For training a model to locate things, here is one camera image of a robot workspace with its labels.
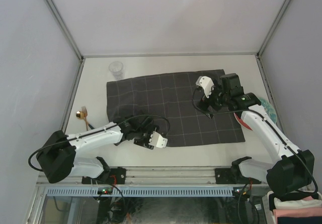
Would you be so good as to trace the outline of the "dark grey checked cloth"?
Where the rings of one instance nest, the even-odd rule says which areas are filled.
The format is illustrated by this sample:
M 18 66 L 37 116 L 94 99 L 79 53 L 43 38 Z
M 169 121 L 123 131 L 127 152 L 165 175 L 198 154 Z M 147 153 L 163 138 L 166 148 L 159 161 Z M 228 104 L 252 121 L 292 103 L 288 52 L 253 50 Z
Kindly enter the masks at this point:
M 108 82 L 107 116 L 116 118 L 149 114 L 159 131 L 167 135 L 169 147 L 200 146 L 245 141 L 241 126 L 233 114 L 218 114 L 208 118 L 198 112 L 201 92 L 194 92 L 199 76 L 218 80 L 222 69 L 156 74 Z

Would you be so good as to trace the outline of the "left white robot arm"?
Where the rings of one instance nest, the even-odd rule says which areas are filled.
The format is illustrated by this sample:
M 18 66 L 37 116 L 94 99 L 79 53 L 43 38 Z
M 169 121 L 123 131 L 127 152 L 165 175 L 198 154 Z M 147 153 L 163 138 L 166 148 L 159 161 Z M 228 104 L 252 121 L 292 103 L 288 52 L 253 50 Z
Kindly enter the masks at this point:
M 100 128 L 77 134 L 66 135 L 59 130 L 36 152 L 36 159 L 50 184 L 71 176 L 90 177 L 104 184 L 110 179 L 106 161 L 102 157 L 85 157 L 85 154 L 130 140 L 151 150 L 165 148 L 168 140 L 158 130 L 159 126 L 148 115 L 117 118 Z

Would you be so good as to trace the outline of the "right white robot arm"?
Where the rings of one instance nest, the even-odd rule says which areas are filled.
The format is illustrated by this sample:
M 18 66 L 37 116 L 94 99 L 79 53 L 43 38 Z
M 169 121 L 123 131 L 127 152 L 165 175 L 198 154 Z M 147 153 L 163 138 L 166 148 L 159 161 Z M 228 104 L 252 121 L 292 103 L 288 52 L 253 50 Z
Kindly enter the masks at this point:
M 252 178 L 267 183 L 278 196 L 297 191 L 309 184 L 318 186 L 313 177 L 314 155 L 302 151 L 273 122 L 266 113 L 259 98 L 245 93 L 237 74 L 220 76 L 219 81 L 200 76 L 197 90 L 203 95 L 194 108 L 208 117 L 219 115 L 227 107 L 241 126 L 250 129 L 264 145 L 272 162 L 256 161 L 251 157 L 238 159 L 237 167 L 231 170 L 231 177 L 237 183 Z

